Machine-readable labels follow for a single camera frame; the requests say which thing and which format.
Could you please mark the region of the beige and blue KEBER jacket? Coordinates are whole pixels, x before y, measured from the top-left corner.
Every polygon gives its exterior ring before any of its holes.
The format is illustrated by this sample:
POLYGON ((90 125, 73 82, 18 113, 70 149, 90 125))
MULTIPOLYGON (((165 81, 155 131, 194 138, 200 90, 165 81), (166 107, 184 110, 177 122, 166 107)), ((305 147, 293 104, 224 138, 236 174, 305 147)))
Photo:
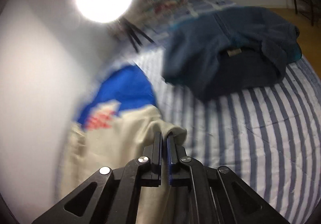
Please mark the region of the beige and blue KEBER jacket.
POLYGON ((143 154, 159 132, 184 143, 187 131, 164 120, 152 84, 135 64, 112 72, 71 123, 62 151, 56 199, 101 167, 117 169, 143 154))

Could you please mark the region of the black clothes rack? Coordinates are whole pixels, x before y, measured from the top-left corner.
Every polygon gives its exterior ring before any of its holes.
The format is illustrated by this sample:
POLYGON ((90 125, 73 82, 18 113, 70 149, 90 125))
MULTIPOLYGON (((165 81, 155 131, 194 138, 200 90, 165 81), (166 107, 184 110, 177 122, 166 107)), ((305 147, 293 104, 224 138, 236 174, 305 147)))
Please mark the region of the black clothes rack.
POLYGON ((313 0, 293 0, 295 14, 301 14, 306 17, 311 26, 314 27, 315 23, 315 11, 314 11, 314 2, 313 0))

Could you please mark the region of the striped blue white bed quilt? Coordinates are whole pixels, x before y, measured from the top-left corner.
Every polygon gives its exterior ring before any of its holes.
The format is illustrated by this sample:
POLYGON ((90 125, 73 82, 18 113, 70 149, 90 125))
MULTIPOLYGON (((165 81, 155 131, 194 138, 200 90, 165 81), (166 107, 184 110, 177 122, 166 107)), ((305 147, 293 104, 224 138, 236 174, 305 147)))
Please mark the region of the striped blue white bed quilt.
POLYGON ((200 102, 162 78, 163 50, 135 63, 152 83, 163 119, 188 132, 189 156, 228 166, 290 223, 304 223, 320 201, 320 79, 301 59, 281 83, 200 102))

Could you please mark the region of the dark blue fleece garment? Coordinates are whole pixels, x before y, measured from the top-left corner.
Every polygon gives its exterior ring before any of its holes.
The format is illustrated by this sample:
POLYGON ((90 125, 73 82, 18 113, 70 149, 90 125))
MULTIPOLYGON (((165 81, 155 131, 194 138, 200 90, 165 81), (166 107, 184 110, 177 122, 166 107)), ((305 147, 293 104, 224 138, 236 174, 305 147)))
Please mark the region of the dark blue fleece garment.
POLYGON ((281 82, 301 59, 297 26, 263 7, 229 7, 172 28, 162 76, 201 101, 281 82))

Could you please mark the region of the blue checkered bed sheet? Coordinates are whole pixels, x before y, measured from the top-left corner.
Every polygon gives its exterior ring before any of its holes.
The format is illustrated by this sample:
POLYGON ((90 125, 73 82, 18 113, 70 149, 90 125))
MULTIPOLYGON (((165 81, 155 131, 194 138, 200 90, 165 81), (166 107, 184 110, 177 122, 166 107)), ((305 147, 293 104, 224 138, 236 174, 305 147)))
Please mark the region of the blue checkered bed sheet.
POLYGON ((187 0, 187 3, 163 15, 146 29, 148 35, 156 36, 166 33, 170 27, 182 21, 197 18, 198 16, 233 7, 237 4, 231 0, 187 0))

